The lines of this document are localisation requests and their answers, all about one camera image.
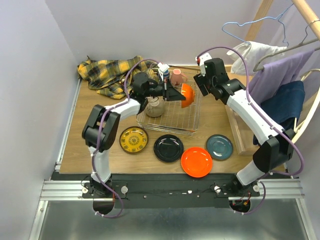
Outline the orange bowl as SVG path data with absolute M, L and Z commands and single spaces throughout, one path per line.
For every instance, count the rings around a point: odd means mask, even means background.
M 185 97 L 185 100 L 181 101 L 182 108 L 187 108 L 194 102 L 195 91 L 190 85 L 183 83 L 181 85 L 181 94 Z

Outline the pink white mug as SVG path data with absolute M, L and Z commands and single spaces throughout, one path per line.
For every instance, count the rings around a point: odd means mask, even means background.
M 172 71 L 170 82 L 174 87 L 180 86 L 188 80 L 187 76 L 182 73 L 180 69 L 174 69 Z

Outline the blue mug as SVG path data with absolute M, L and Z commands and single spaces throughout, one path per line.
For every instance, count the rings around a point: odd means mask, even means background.
M 170 72 L 169 71 L 166 71 L 163 73 L 163 82 L 167 82 L 167 80 L 170 79 Z

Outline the wire metal dish rack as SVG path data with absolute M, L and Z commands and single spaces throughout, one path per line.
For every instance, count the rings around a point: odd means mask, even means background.
M 146 111 L 137 115 L 136 120 L 139 126 L 171 134 L 193 135 L 199 127 L 202 94 L 191 75 L 187 76 L 186 83 L 195 92 L 191 105 L 182 108 L 179 101 L 165 101 L 164 113 L 161 116 L 151 117 L 147 115 Z

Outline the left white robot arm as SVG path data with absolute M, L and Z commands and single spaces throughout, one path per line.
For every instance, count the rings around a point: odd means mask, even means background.
M 93 191 L 101 198 L 110 193 L 118 194 L 107 182 L 111 177 L 109 164 L 110 148 L 115 142 L 120 121 L 144 111 L 148 97 L 162 97 L 165 101 L 181 101 L 187 105 L 193 95 L 185 93 L 186 85 L 177 90 L 169 80 L 160 83 L 140 72 L 133 77 L 132 91 L 128 99 L 110 106 L 95 105 L 82 130 L 82 138 L 91 155 L 91 178 L 96 183 Z

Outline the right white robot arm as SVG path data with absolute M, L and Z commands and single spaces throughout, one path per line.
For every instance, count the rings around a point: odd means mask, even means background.
M 222 59 L 213 58 L 209 53 L 196 58 L 200 73 L 194 80 L 203 96 L 212 94 L 236 112 L 252 130 L 259 148 L 252 161 L 238 171 L 227 184 L 227 189 L 241 196 L 248 186 L 266 173 L 292 158 L 294 148 L 292 129 L 284 130 L 247 94 L 246 87 L 236 78 L 229 79 Z

